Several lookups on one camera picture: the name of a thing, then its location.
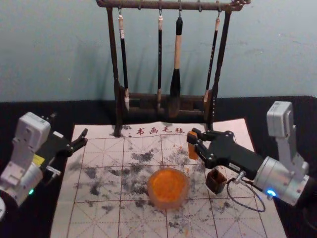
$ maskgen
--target black table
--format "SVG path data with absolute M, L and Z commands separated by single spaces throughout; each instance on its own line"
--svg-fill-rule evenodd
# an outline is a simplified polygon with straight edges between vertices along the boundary
M 294 108 L 294 123 L 297 126 L 297 147 L 299 153 L 310 164 L 309 175 L 316 178 L 317 161 L 317 99 L 308 96 L 269 97 L 269 98 L 229 98 L 219 99 L 216 121 L 245 118 L 255 151 L 263 157 L 278 158 L 277 146 L 268 137 L 266 113 L 274 101 L 290 101 Z M 16 123 L 26 112 L 48 116 L 57 112 L 54 130 L 66 138 L 72 137 L 75 124 L 113 124 L 115 122 L 114 103 L 105 101 L 44 102 L 44 103 L 1 103 L 0 104 L 0 171 L 8 162 L 12 152 L 12 138 Z M 126 123 L 146 123 L 164 118 L 136 116 Z M 202 119 L 176 118 L 170 122 L 201 123 Z M 63 170 L 65 160 L 60 160 Z M 50 236 L 56 202 L 62 178 L 57 179 L 44 189 L 39 186 L 18 211 L 14 222 L 0 225 L 0 237 L 46 238 Z M 287 204 L 275 201 L 284 229 L 289 238 L 317 237 L 303 221 L 300 211 Z

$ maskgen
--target blue led light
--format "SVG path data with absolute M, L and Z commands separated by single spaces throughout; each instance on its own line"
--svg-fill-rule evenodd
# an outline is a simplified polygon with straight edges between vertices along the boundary
M 267 193 L 273 197 L 276 196 L 276 193 L 273 190 L 268 190 Z

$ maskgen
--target blue wall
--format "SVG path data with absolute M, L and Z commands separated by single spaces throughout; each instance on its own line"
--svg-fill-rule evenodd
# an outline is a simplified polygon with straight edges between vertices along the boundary
M 255 0 L 232 13 L 219 96 L 317 96 L 316 8 L 315 0 Z M 157 90 L 158 13 L 122 11 L 132 92 Z M 163 11 L 164 93 L 172 76 L 177 16 L 178 11 Z M 123 83 L 117 17 L 114 9 Z M 183 11 L 182 17 L 182 93 L 202 95 L 216 12 Z M 113 99 L 106 10 L 94 0 L 0 1 L 0 101 L 93 99 Z

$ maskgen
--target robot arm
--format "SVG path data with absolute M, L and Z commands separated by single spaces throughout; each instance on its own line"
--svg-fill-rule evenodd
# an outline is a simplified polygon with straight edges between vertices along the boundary
M 187 142 L 195 145 L 195 152 L 205 167 L 212 169 L 223 165 L 239 173 L 236 181 L 243 177 L 253 180 L 253 186 L 266 193 L 269 199 L 277 197 L 284 202 L 303 208 L 316 199 L 317 183 L 307 176 L 308 164 L 298 154 L 293 125 L 292 104 L 275 102 L 267 113 L 269 135 L 275 136 L 280 161 L 260 155 L 236 144 L 231 131 L 192 131 Z M 203 141 L 211 141 L 209 148 Z
M 19 119 L 13 152 L 8 165 L 0 177 L 0 220 L 8 210 L 18 208 L 43 180 L 46 173 L 52 181 L 61 172 L 53 168 L 58 155 L 71 156 L 86 145 L 87 129 L 73 142 L 51 130 L 51 121 L 33 113 Z

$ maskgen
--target brush handle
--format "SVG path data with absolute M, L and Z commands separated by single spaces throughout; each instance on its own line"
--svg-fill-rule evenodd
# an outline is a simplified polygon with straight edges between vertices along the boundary
M 211 70 L 212 70 L 212 64 L 213 64 L 213 56 L 214 56 L 214 50 L 215 50 L 216 42 L 217 42 L 219 23 L 220 23 L 220 19 L 219 17 L 217 17 L 215 28 L 214 28 L 214 34 L 213 34 L 213 42 L 212 42 L 212 48 L 211 48 L 211 56 L 210 56 L 210 62 L 209 62 L 206 90 L 209 90 L 209 83 L 210 83 Z
M 181 56 L 181 47 L 182 47 L 182 30 L 183 30 L 183 20 L 181 17 L 178 17 L 178 19 L 176 21 L 174 69 L 180 68 L 180 56 Z
M 158 91 L 161 88 L 162 79 L 162 27 L 163 27 L 163 17 L 158 17 Z
M 125 53 L 125 41 L 124 41 L 124 30 L 123 30 L 123 16 L 118 17 L 119 30 L 120 30 L 120 40 L 121 40 L 121 51 L 122 51 L 122 64 L 123 64 L 123 78 L 124 78 L 124 88 L 128 88 L 128 73 L 127 73 L 127 60 Z

